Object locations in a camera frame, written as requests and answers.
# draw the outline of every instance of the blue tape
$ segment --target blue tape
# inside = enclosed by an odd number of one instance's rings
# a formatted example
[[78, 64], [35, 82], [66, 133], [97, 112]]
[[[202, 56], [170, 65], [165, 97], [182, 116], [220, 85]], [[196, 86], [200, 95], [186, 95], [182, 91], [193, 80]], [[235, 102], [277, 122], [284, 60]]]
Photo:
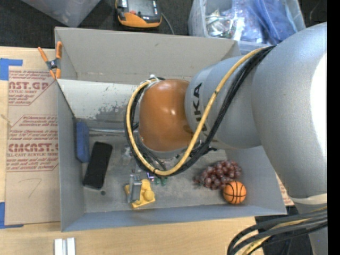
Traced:
[[90, 161], [89, 128], [83, 122], [76, 123], [76, 156], [82, 163]]
[[0, 229], [10, 227], [22, 227], [22, 225], [5, 226], [5, 202], [0, 202]]
[[10, 66], [22, 66], [22, 59], [0, 58], [0, 80], [9, 79]]

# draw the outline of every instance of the black floor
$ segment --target black floor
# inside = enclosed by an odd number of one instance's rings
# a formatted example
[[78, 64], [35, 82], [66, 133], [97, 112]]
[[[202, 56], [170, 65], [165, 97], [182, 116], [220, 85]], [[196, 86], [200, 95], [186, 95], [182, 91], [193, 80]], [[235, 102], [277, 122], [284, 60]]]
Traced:
[[[175, 34], [188, 34], [188, 17], [193, 0], [158, 0]], [[327, 21], [327, 0], [299, 0], [307, 27]], [[54, 48], [54, 28], [64, 25], [50, 18], [21, 0], [0, 0], [0, 45], [14, 47]], [[80, 28], [118, 30], [114, 0], [101, 0], [79, 25]], [[166, 22], [151, 33], [170, 34]], [[288, 214], [296, 214], [288, 207]], [[256, 221], [275, 217], [257, 217]], [[266, 255], [312, 255], [308, 236], [264, 247]]]

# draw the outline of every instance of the small orange ball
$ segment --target small orange ball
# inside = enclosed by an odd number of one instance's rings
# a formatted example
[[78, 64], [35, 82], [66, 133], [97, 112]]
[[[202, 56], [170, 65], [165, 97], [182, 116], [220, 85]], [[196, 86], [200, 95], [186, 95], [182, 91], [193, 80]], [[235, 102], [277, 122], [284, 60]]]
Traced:
[[223, 197], [230, 204], [239, 204], [247, 196], [247, 189], [240, 181], [230, 181], [226, 183], [223, 190]]

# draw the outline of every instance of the cardboard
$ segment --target cardboard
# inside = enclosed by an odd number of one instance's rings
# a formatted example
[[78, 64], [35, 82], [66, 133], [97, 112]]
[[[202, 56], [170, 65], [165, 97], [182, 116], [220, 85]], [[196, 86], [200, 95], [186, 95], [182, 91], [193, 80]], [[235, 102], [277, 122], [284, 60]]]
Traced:
[[[165, 186], [153, 182], [155, 203], [132, 210], [126, 201], [123, 186], [136, 165], [123, 158], [126, 138], [120, 130], [133, 89], [150, 75], [190, 81], [202, 68], [240, 55], [235, 41], [71, 28], [56, 28], [55, 38], [64, 45], [56, 96], [62, 231], [286, 213], [276, 174], [261, 147], [235, 155], [251, 194], [242, 205], [228, 205], [218, 191], [192, 183], [208, 164], [228, 157], [224, 150], [204, 155]], [[77, 120], [117, 130], [90, 132], [90, 146], [102, 141], [114, 147], [102, 190], [82, 186], [87, 163], [74, 150]]]
[[[45, 53], [55, 58], [54, 50]], [[36, 48], [0, 47], [0, 58], [22, 60], [1, 81], [5, 225], [59, 221], [56, 82]]]

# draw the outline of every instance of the yellow cable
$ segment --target yellow cable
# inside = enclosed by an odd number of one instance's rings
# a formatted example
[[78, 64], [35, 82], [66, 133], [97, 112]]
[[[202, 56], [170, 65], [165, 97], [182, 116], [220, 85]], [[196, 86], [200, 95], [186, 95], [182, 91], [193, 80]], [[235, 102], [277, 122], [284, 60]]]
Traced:
[[141, 154], [141, 152], [139, 151], [137, 145], [136, 145], [136, 142], [134, 140], [134, 137], [133, 137], [133, 132], [132, 132], [132, 129], [131, 129], [131, 122], [130, 122], [130, 111], [131, 111], [131, 106], [132, 106], [132, 103], [133, 103], [133, 100], [135, 98], [135, 96], [137, 95], [137, 93], [142, 89], [144, 88], [145, 86], [149, 85], [150, 83], [154, 82], [156, 79], [152, 79], [152, 80], [148, 80], [148, 81], [145, 81], [144, 83], [142, 83], [141, 85], [139, 85], [136, 89], [136, 91], [132, 94], [131, 98], [130, 98], [130, 101], [127, 105], [127, 110], [126, 110], [126, 125], [127, 125], [127, 132], [128, 132], [128, 135], [129, 135], [129, 139], [131, 141], [131, 145], [133, 147], [133, 149], [135, 150], [138, 158], [142, 161], [142, 163], [145, 165], [145, 167], [147, 167], [148, 169], [150, 169], [151, 171], [153, 171], [154, 174], [156, 175], [159, 175], [159, 176], [169, 176], [171, 175], [172, 173], [176, 172], [178, 169], [181, 168], [181, 166], [184, 164], [184, 162], [186, 161], [186, 159], [189, 157], [190, 153], [191, 153], [191, 150], [193, 149], [197, 139], [198, 139], [198, 136], [204, 126], [204, 123], [208, 117], [208, 114], [210, 112], [210, 109], [218, 95], [218, 93], [220, 92], [220, 90], [222, 89], [222, 87], [224, 86], [225, 82], [229, 79], [229, 77], [235, 72], [235, 70], [242, 64], [244, 63], [246, 60], [248, 60], [250, 57], [252, 57], [253, 55], [255, 55], [256, 53], [260, 52], [261, 50], [263, 50], [265, 47], [261, 47], [261, 48], [258, 48], [258, 49], [255, 49], [249, 53], [247, 53], [246, 55], [244, 55], [241, 59], [239, 59], [231, 68], [230, 70], [225, 74], [225, 76], [222, 78], [222, 80], [220, 81], [220, 83], [218, 84], [218, 86], [216, 87], [214, 93], [211, 95], [209, 101], [208, 101], [208, 104], [207, 104], [207, 107], [206, 109], [204, 110], [204, 113], [202, 115], [202, 118], [196, 128], [196, 131], [189, 143], [189, 146], [188, 148], [186, 149], [183, 157], [181, 158], [181, 160], [174, 166], [172, 167], [171, 169], [169, 170], [166, 170], [166, 171], [161, 171], [161, 170], [158, 170], [156, 168], [154, 168], [151, 164], [149, 164], [143, 157], [143, 155]]
[[[315, 211], [320, 211], [320, 210], [324, 210], [327, 209], [327, 206], [321, 207], [319, 209], [313, 210], [312, 212]], [[295, 225], [295, 224], [299, 224], [303, 221], [309, 220], [311, 218], [305, 218], [302, 220], [296, 220], [296, 221], [290, 221], [290, 222], [285, 222], [285, 223], [281, 223], [278, 224], [274, 227], [272, 227], [270, 230], [273, 230], [274, 228], [279, 228], [279, 227], [284, 227], [284, 226], [289, 226], [289, 225]], [[249, 255], [251, 252], [253, 252], [258, 246], [262, 245], [262, 243], [267, 240], [268, 238], [270, 238], [270, 236], [264, 236], [264, 238], [258, 239], [256, 241], [254, 241], [253, 243], [250, 243], [250, 245], [247, 247], [247, 249], [242, 253], [242, 255]]]

